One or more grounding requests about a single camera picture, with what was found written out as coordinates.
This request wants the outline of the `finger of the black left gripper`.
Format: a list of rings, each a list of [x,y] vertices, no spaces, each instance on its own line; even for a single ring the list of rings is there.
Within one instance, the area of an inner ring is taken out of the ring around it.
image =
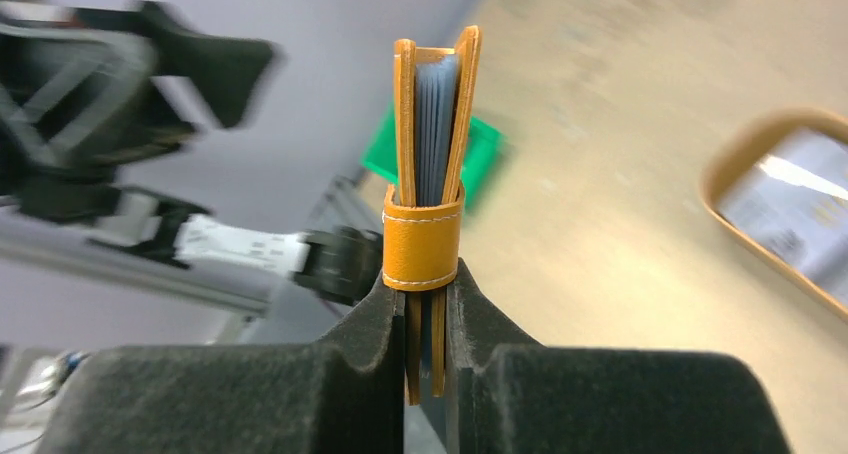
[[[222,127],[238,126],[257,83],[275,60],[273,45],[197,32],[163,3],[144,1],[137,15],[142,35],[158,51],[158,74],[189,79]]]

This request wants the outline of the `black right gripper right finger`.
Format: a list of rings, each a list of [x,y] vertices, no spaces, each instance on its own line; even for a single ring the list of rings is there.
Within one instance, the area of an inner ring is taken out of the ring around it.
[[[770,399],[714,352],[547,347],[461,267],[448,289],[451,453],[786,453]]]

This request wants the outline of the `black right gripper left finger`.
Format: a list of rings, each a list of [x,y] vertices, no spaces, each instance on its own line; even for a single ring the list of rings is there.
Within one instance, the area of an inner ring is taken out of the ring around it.
[[[308,344],[120,347],[70,377],[41,453],[399,453],[404,300]]]

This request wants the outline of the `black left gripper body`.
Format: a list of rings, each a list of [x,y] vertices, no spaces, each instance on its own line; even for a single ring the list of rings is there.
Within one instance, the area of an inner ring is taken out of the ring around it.
[[[120,31],[1,18],[1,193],[37,175],[100,181],[197,131],[152,79],[154,44]]]

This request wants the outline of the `orange leather card holder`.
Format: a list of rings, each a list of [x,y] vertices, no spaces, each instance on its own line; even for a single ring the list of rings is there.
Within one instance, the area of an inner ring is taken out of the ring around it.
[[[466,191],[461,171],[468,145],[471,111],[476,87],[482,31],[467,26],[451,48],[419,47],[411,39],[394,44],[394,116],[397,180],[384,199],[384,248],[382,279],[386,287],[404,297],[406,400],[422,400],[421,375],[429,374],[430,393],[441,397],[446,379],[447,287],[456,278],[459,262],[460,224]],[[419,71],[445,60],[455,61],[458,71],[447,77],[453,93],[443,103],[449,143],[444,182],[436,201],[428,205],[425,190],[416,182],[425,176],[416,156],[423,140]]]

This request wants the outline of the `orange oval tray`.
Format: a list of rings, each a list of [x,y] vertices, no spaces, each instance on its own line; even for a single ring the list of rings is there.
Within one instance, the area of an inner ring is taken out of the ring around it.
[[[846,317],[846,117],[788,108],[756,119],[710,162],[700,197],[741,245]]]

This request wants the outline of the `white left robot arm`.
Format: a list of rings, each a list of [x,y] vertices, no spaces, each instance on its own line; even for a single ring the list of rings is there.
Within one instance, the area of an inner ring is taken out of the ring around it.
[[[1,0],[2,206],[79,229],[88,244],[117,254],[177,269],[259,269],[357,304],[380,271],[379,232],[255,231],[117,181],[121,167],[174,153],[197,132],[156,78],[187,79],[231,129],[276,58],[269,41],[195,31],[158,2],[105,10]]]

